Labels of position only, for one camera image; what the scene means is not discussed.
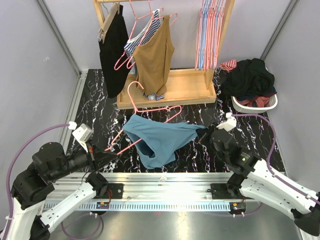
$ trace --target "red striped cloth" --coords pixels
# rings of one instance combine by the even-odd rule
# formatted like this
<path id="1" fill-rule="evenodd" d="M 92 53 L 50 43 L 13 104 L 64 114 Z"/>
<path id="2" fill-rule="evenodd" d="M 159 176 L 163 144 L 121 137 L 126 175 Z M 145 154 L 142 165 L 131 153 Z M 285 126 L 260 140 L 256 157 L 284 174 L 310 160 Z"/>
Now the red striped cloth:
<path id="1" fill-rule="evenodd" d="M 232 69 L 237 67 L 237 61 L 232 59 L 231 61 L 225 61 L 219 64 L 219 68 L 230 72 Z"/>

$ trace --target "brown tank top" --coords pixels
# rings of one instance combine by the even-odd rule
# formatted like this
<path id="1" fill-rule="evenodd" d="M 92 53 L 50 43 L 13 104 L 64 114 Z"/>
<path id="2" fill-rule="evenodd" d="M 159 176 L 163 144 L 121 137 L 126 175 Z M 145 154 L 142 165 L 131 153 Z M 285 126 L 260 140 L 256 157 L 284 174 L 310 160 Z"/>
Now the brown tank top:
<path id="1" fill-rule="evenodd" d="M 146 44 L 137 46 L 133 52 L 138 69 L 136 79 L 144 87 L 146 95 L 156 93 L 159 96 L 167 91 L 166 83 L 174 51 L 170 36 L 170 16 L 166 15 L 152 38 Z"/>

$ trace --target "metal floor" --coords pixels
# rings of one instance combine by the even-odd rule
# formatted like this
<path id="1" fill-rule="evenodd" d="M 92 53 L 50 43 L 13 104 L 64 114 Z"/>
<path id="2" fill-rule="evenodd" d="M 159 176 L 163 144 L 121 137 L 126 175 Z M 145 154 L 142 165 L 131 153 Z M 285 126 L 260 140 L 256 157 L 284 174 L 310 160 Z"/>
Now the metal floor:
<path id="1" fill-rule="evenodd" d="M 257 208 L 250 204 L 248 212 Z M 67 226 L 83 211 L 70 215 Z M 103 231 L 96 240 L 302 240 L 294 222 L 281 212 L 263 205 L 254 215 L 226 217 L 225 212 L 120 212 L 102 216 Z M 86 238 L 96 229 L 98 220 L 86 216 L 67 229 L 77 238 Z M 69 240 L 57 228 L 50 240 Z"/>

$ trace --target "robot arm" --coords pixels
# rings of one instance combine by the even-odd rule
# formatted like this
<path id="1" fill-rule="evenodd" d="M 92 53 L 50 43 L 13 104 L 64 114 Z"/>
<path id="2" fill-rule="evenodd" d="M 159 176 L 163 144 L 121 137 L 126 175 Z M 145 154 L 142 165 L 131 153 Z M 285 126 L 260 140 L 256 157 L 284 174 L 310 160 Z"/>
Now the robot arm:
<path id="1" fill-rule="evenodd" d="M 56 227 L 81 204 L 106 193 L 108 182 L 98 173 L 95 147 L 87 142 L 92 130 L 82 124 L 74 133 L 82 148 L 66 156 L 61 144 L 46 143 L 32 156 L 32 164 L 14 180 L 11 189 L 13 217 L 7 240 L 48 240 Z M 54 190 L 52 182 L 85 167 L 92 171 L 86 181 L 42 214 L 46 197 Z"/>
<path id="2" fill-rule="evenodd" d="M 254 152 L 237 146 L 232 135 L 228 133 L 236 127 L 236 119 L 227 113 L 227 121 L 218 126 L 211 126 L 206 133 L 198 134 L 200 140 L 207 141 L 213 147 L 218 159 L 234 174 L 228 180 L 227 192 L 232 198 L 247 197 L 265 203 L 294 220 L 294 223 L 306 233 L 320 235 L 319 193 L 307 189 L 292 181 L 271 167 Z M 284 184 L 277 177 L 301 190 L 306 196 Z"/>

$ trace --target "clothes hanger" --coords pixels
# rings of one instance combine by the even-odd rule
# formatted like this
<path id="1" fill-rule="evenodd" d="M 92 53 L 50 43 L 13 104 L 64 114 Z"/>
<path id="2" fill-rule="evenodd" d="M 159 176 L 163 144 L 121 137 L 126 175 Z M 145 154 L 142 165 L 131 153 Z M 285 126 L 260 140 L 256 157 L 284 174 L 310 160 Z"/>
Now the clothes hanger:
<path id="1" fill-rule="evenodd" d="M 225 9 L 226 0 L 219 0 L 218 6 L 216 8 L 217 14 L 217 31 L 216 31 L 216 38 L 215 38 L 215 49 L 214 49 L 214 57 L 213 57 L 213 66 L 212 68 L 215 69 L 218 64 L 218 49 L 220 44 L 220 36 L 221 36 L 221 29 L 222 29 L 222 21 L 224 17 L 224 9 Z"/>
<path id="2" fill-rule="evenodd" d="M 120 3 L 119 2 L 117 2 L 117 3 L 115 2 L 112 5 L 112 7 L 111 7 L 111 9 L 110 9 L 110 11 L 108 13 L 108 16 L 104 20 L 103 25 L 99 30 L 98 40 L 99 41 L 102 40 L 102 43 L 105 43 L 105 38 L 106 38 L 107 31 L 110 28 L 110 25 L 111 25 L 115 15 L 116 15 L 116 13 L 117 14 L 120 13 Z"/>
<path id="3" fill-rule="evenodd" d="M 210 46 L 212 44 L 211 34 L 212 34 L 212 17 L 213 17 L 213 11 L 212 11 L 212 5 L 213 1 L 209 0 L 209 6 L 207 7 L 207 28 L 205 30 L 206 36 L 205 36 L 205 47 L 204 47 L 204 63 L 203 63 L 203 70 L 208 71 L 209 64 L 210 64 Z"/>
<path id="4" fill-rule="evenodd" d="M 137 113 L 146 113 L 146 112 L 154 112 L 154 111 L 160 111 L 160 110 L 166 110 L 167 112 L 170 111 L 171 109 L 174 108 L 180 108 L 180 111 L 178 113 L 176 113 L 174 116 L 170 117 L 167 121 L 165 121 L 165 123 L 169 122 L 171 119 L 175 118 L 176 116 L 178 116 L 181 112 L 182 112 L 182 107 L 181 106 L 172 106 L 172 107 L 161 107 L 161 108 L 156 108 L 156 109 L 150 109 L 150 110 L 138 110 L 138 108 L 136 107 L 136 104 L 134 102 L 134 100 L 132 99 L 132 96 L 130 94 L 130 87 L 132 84 L 139 84 L 140 87 L 142 89 L 144 89 L 144 87 L 141 85 L 140 82 L 138 81 L 133 81 L 129 84 L 128 88 L 127 88 L 127 92 L 129 95 L 129 98 L 131 100 L 131 103 L 133 105 L 134 108 L 134 114 Z M 106 148 L 104 151 L 107 152 L 109 150 L 111 150 L 113 148 L 114 143 L 116 142 L 117 138 L 120 136 L 120 134 L 123 132 L 124 130 L 121 129 L 121 131 L 115 136 L 115 138 L 112 140 L 110 147 Z M 120 152 L 117 153 L 117 155 L 122 154 L 124 151 L 126 151 L 127 149 L 131 148 L 133 145 L 137 144 L 138 142 L 140 142 L 142 139 L 140 138 L 139 140 L 135 141 L 134 143 L 130 144 L 129 146 L 127 146 L 125 149 L 121 150 Z"/>
<path id="5" fill-rule="evenodd" d="M 140 19 L 143 19 L 143 18 L 145 18 L 145 17 L 147 17 L 147 16 L 150 16 L 150 15 L 152 16 L 153 11 L 152 11 L 152 9 L 151 9 L 150 0 L 148 0 L 150 13 L 148 13 L 147 15 L 142 16 L 142 17 L 137 17 L 136 11 L 135 11 L 134 7 L 132 6 L 132 1 L 129 0 L 129 2 L 130 2 L 130 6 L 131 6 L 131 9 L 132 9 L 134 18 L 135 18 L 135 22 L 134 22 L 132 31 L 131 31 L 130 36 L 129 36 L 129 39 L 131 39 L 131 38 L 132 38 L 132 34 L 134 33 L 134 30 L 135 30 L 135 28 L 136 28 L 137 21 L 140 20 Z M 119 70 L 119 69 L 129 60 L 129 58 L 127 58 L 123 63 L 121 63 L 121 65 L 118 66 L 120 60 L 121 60 L 125 55 L 126 55 L 126 51 L 123 50 L 123 54 L 122 54 L 121 57 L 118 59 L 118 61 L 116 61 L 115 65 L 114 65 L 114 70 L 116 70 L 116 71 Z"/>
<path id="6" fill-rule="evenodd" d="M 214 47 L 214 37 L 215 37 L 215 16 L 216 12 L 214 11 L 214 6 L 216 5 L 217 0 L 212 0 L 209 8 L 209 24 L 208 24 L 208 44 L 206 49 L 206 63 L 205 63 L 205 70 L 208 71 L 209 68 L 212 67 L 213 64 L 213 47 Z"/>
<path id="7" fill-rule="evenodd" d="M 200 55 L 199 55 L 199 70 L 204 69 L 205 64 L 205 48 L 207 43 L 207 28 L 208 28 L 208 10 L 209 10 L 209 3 L 211 0 L 205 0 L 203 9 L 202 9 L 202 18 L 203 18 L 203 24 L 202 24 L 202 44 L 200 42 Z"/>
<path id="8" fill-rule="evenodd" d="M 202 0 L 202 7 L 199 12 L 199 24 L 198 32 L 196 36 L 196 57 L 195 57 L 195 67 L 194 69 L 200 70 L 200 48 L 201 48 L 201 36 L 202 36 L 202 26 L 203 26 L 203 12 L 204 12 L 205 0 Z"/>
<path id="9" fill-rule="evenodd" d="M 178 13 L 175 12 L 175 13 L 171 14 L 171 15 L 170 15 L 170 18 L 171 18 L 173 15 L 175 15 L 176 17 L 175 17 L 175 19 L 170 23 L 169 27 L 177 20 Z M 145 31 L 143 37 L 141 38 L 140 43 L 138 44 L 138 46 L 140 46 L 141 43 L 143 42 L 143 40 L 145 39 L 145 37 L 146 37 L 146 35 L 147 35 L 147 33 L 148 33 L 149 29 L 150 29 L 150 26 L 152 25 L 152 22 L 153 22 L 154 20 L 163 19 L 163 18 L 164 18 L 164 16 L 160 16 L 160 17 L 154 18 L 154 15 L 152 15 L 152 19 L 151 19 L 151 21 L 150 21 L 150 24 L 149 24 L 147 30 Z M 127 64 L 126 64 L 126 67 L 127 67 L 128 69 L 131 69 L 131 68 L 136 64 L 136 62 L 131 63 L 133 57 L 134 57 L 134 56 L 129 57 L 129 61 L 128 61 Z"/>

